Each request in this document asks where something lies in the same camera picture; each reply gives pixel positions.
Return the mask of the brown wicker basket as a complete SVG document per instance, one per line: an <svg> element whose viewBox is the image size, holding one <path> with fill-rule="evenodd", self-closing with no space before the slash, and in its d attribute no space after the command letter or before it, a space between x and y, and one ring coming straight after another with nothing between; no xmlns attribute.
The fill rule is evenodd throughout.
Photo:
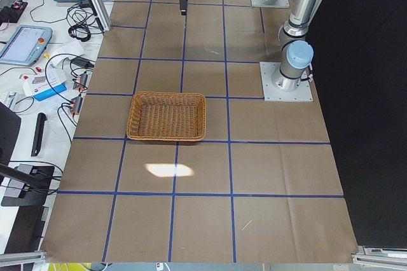
<svg viewBox="0 0 407 271"><path fill-rule="evenodd" d="M139 92L132 97L127 137L142 141L201 141L206 99L196 93Z"/></svg>

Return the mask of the white blue box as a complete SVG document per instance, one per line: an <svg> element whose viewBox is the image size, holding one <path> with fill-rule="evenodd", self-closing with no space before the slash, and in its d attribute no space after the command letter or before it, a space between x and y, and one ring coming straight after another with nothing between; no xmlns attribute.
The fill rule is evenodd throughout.
<svg viewBox="0 0 407 271"><path fill-rule="evenodd" d="M57 93L67 90L65 72L60 69L51 69L46 73L29 76L24 80L22 88L26 96L34 97L37 101L43 101Z"/></svg>

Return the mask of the blue teach pendant near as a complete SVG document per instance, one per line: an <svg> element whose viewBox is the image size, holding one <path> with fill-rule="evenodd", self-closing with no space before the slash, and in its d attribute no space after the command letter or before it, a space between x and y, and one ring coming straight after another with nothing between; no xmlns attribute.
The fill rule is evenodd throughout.
<svg viewBox="0 0 407 271"><path fill-rule="evenodd" d="M1 63L32 66L52 38L50 27L20 25L1 50Z"/></svg>

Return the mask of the black bar tool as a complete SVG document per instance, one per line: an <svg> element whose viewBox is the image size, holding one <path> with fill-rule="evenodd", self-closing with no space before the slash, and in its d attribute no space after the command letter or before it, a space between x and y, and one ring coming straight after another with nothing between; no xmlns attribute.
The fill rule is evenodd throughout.
<svg viewBox="0 0 407 271"><path fill-rule="evenodd" d="M47 121L46 115L44 113L39 113L36 120L31 156L38 156L41 150L45 121Z"/></svg>

